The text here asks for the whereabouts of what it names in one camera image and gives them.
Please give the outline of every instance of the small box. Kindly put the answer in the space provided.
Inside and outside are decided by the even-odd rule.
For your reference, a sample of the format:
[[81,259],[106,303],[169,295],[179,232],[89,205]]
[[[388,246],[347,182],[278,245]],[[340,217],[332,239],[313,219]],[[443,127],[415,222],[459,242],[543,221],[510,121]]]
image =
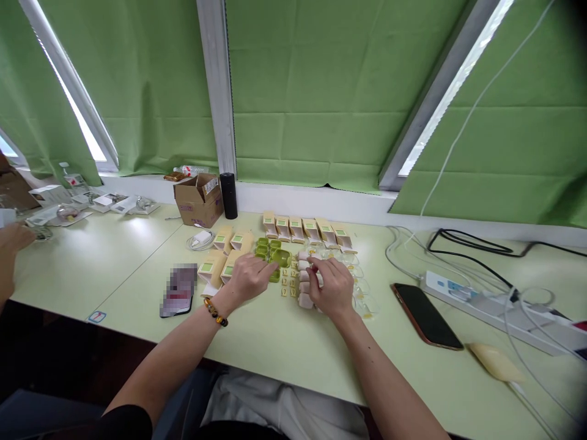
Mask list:
[[322,244],[322,240],[320,239],[320,233],[318,232],[318,227],[316,226],[316,220],[314,219],[302,219],[301,220],[304,226],[304,232],[308,236],[310,245],[317,245]]
[[304,227],[299,217],[289,218],[289,230],[292,233],[292,241],[294,243],[304,244],[306,239],[304,238]]
[[199,224],[211,228],[224,213],[218,177],[214,174],[200,173],[197,177],[176,183],[173,193],[186,225]]
[[224,255],[230,255],[232,250],[231,245],[232,226],[226,225],[218,229],[216,238],[214,239],[214,247],[221,250]]
[[320,230],[320,236],[324,240],[324,245],[328,249],[340,249],[340,245],[336,242],[336,235],[334,234],[334,229],[330,226],[328,220],[323,218],[317,218],[316,224],[318,225],[318,229]]
[[237,261],[237,258],[244,255],[245,252],[237,251],[233,249],[231,253],[228,255],[226,259],[226,263],[224,264],[224,268],[222,269],[222,273],[220,275],[220,279],[224,284],[228,284],[232,277],[232,270],[234,269],[234,263]]
[[41,205],[43,208],[50,207],[52,205],[56,205],[56,202],[52,195],[51,189],[47,188],[46,186],[42,188],[36,188],[29,191],[29,194],[33,196],[33,198]]
[[275,217],[275,226],[277,227],[279,241],[290,243],[292,241],[292,236],[289,233],[289,218],[284,216]]
[[244,254],[248,254],[249,252],[251,252],[254,242],[255,237],[253,236],[253,233],[250,231],[236,231],[231,239],[232,247],[238,251],[243,251]]
[[331,222],[336,237],[336,242],[341,247],[341,251],[344,254],[356,254],[357,251],[353,250],[353,243],[350,239],[350,235],[346,231],[346,227],[341,223]]
[[67,204],[72,202],[71,194],[63,187],[63,185],[47,185],[45,188],[49,189],[51,197],[57,203]]
[[265,228],[265,236],[277,240],[277,228],[275,226],[275,215],[273,211],[263,212],[263,227]]
[[226,264],[226,255],[218,249],[212,249],[208,252],[206,259],[198,268],[198,276],[210,284],[212,287],[219,289],[222,287],[222,278],[220,274]]

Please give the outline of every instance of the cardboard box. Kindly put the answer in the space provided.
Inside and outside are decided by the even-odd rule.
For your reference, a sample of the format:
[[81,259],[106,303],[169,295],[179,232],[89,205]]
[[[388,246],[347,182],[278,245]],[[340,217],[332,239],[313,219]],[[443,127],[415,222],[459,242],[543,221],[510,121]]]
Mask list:
[[40,204],[31,197],[30,190],[31,186],[13,167],[0,169],[0,194],[6,196],[5,208],[16,208],[19,211],[38,208]]
[[197,177],[177,183],[173,186],[173,193],[186,225],[198,223],[210,228],[224,213],[218,177],[213,174],[198,174]]

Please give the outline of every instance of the phone case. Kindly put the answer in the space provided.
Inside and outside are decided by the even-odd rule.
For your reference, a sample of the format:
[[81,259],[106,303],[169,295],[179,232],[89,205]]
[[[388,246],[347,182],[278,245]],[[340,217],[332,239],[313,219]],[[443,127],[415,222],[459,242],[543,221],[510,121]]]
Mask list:
[[[405,305],[404,300],[402,299],[401,294],[397,291],[397,289],[395,288],[395,285],[394,284],[391,285],[391,289],[393,290],[393,293],[396,295],[396,298],[399,301],[399,303],[402,305],[402,308],[403,308],[405,314],[408,315],[408,318],[412,322],[412,325],[416,329],[416,332],[418,332],[418,335],[420,336],[420,338],[424,342],[426,342],[428,345],[433,345],[435,347],[440,347],[440,348],[447,348],[449,350],[454,350],[454,351],[462,351],[462,350],[465,349],[465,346],[463,345],[463,343],[459,340],[459,338],[456,335],[454,335],[454,337],[459,341],[460,347],[453,347],[453,346],[449,346],[449,345],[443,345],[443,344],[439,344],[439,343],[432,342],[431,340],[429,340],[426,337],[426,335],[424,334],[424,332],[422,332],[422,329],[420,328],[420,325],[418,324],[418,322],[416,321],[416,319],[412,315],[412,312],[410,311],[410,309]],[[445,319],[440,314],[438,314],[438,317],[443,320],[443,322],[447,325],[448,328],[450,328],[450,326],[447,324],[447,322],[445,321]]]

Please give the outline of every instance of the light green desk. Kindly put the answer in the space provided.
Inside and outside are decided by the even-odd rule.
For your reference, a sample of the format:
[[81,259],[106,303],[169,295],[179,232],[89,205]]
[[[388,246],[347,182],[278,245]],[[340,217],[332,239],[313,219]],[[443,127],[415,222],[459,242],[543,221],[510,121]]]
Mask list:
[[[175,226],[180,220],[173,220]],[[221,218],[214,229],[225,224],[251,229],[262,236],[260,214],[240,213],[237,220]],[[393,268],[384,251],[392,242],[391,232],[383,227],[349,225],[353,246],[371,286],[371,294],[381,313],[367,326],[385,353],[394,362],[417,393],[426,402],[442,426],[452,433],[481,439],[537,439],[547,435],[524,404],[505,384],[496,381],[468,351],[450,351],[426,345],[420,340],[392,295],[389,284],[412,280]],[[191,252],[186,240],[197,232],[181,225],[100,307],[107,314],[103,327],[159,342],[189,315],[161,319],[159,304],[173,264],[201,263],[206,252]],[[446,243],[440,243],[450,249]],[[301,245],[286,244],[296,251]],[[408,248],[423,256],[413,243]],[[560,292],[556,302],[571,318],[585,318],[587,310],[587,265],[584,259],[552,249],[537,248],[522,260],[500,257],[471,249],[461,252],[475,255],[495,268],[520,288],[530,285],[550,287]],[[427,265],[398,251],[401,264],[414,272]],[[430,270],[455,278],[448,271]],[[199,282],[193,307],[201,299],[204,286]],[[506,334],[435,298],[433,303],[463,343],[488,343],[503,350],[524,371],[515,357]],[[365,404],[349,354],[329,319],[316,311],[298,307],[290,296],[281,296],[281,284],[270,284],[258,298],[231,315],[231,323],[218,333],[206,357],[287,383],[296,384],[350,402]],[[579,413],[574,401],[585,389],[584,368],[571,356],[551,357],[525,343],[522,354],[552,391]],[[568,417],[531,379],[524,386],[532,402],[551,425],[572,428]]]
[[14,301],[85,320],[178,228],[177,207],[150,216],[94,212],[19,252]]

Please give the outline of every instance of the black cylinder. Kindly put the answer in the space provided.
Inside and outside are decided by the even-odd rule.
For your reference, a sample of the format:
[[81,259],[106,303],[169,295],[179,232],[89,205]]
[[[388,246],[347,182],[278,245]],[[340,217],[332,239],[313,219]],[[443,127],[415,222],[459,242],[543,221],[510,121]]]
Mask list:
[[234,184],[233,173],[222,173],[220,175],[220,189],[222,190],[222,201],[224,203],[224,215],[228,220],[238,217],[237,211],[237,188]]

